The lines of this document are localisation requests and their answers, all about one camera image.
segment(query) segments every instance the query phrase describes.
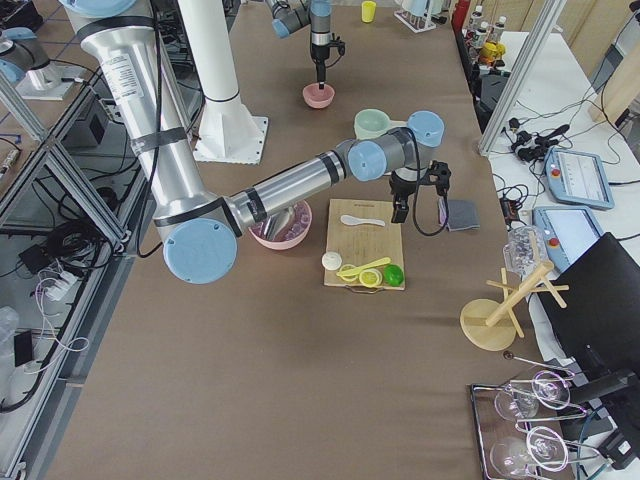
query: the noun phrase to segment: gray cloth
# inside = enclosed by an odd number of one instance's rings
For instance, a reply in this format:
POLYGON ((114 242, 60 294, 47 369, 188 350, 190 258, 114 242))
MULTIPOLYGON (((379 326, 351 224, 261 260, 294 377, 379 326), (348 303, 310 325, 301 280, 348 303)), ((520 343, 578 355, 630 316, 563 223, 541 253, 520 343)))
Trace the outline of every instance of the gray cloth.
MULTIPOLYGON (((440 225, 443 225, 447 214, 442 198, 438 200, 438 209, 440 210, 440 225)), ((471 228, 480 228, 476 204, 470 200, 449 200, 449 221, 447 222, 447 229, 450 232, 455 232, 458 230, 469 230, 471 228)))

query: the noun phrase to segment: white plastic spoon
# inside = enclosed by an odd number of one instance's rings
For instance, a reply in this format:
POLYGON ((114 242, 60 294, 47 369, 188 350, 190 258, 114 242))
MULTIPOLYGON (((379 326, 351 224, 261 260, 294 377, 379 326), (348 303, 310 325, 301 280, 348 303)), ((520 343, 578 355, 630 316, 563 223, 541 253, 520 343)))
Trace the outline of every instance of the white plastic spoon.
POLYGON ((342 215, 340 221, 350 227, 355 227, 356 225, 378 225, 379 227, 384 227, 386 225, 384 220, 378 220, 377 218, 358 218, 352 215, 342 215))

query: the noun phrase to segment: green object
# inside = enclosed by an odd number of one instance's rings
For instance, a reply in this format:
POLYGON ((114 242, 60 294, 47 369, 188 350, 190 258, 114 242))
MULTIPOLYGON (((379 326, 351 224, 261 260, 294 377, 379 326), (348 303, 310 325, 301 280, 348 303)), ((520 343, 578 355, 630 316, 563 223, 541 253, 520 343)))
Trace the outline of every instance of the green object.
POLYGON ((404 282, 404 272, 393 263, 384 267, 384 281, 392 287, 399 287, 404 282))

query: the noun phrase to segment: yellow measuring spoon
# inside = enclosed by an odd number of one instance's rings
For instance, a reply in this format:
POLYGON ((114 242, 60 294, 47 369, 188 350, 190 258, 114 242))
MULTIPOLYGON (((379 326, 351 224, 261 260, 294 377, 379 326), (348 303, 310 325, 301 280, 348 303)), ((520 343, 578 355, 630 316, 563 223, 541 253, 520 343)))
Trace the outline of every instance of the yellow measuring spoon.
POLYGON ((349 270, 342 270, 336 273, 336 275, 338 275, 340 278, 354 277, 354 276, 357 277, 358 275, 360 275, 360 272, 362 272, 363 270, 366 270, 368 268, 381 267, 382 265, 387 265, 389 263, 391 263, 391 258, 383 257, 383 258, 379 258, 378 260, 374 260, 371 263, 361 265, 359 267, 350 268, 349 270))

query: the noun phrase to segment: clear plastic bag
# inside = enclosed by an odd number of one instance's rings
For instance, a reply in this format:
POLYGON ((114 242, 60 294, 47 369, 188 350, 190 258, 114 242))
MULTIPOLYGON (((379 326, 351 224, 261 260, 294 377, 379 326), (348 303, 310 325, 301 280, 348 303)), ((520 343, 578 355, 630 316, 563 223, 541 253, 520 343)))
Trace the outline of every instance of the clear plastic bag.
POLYGON ((13 355, 13 336, 20 317, 11 307, 0 308, 0 358, 13 355))

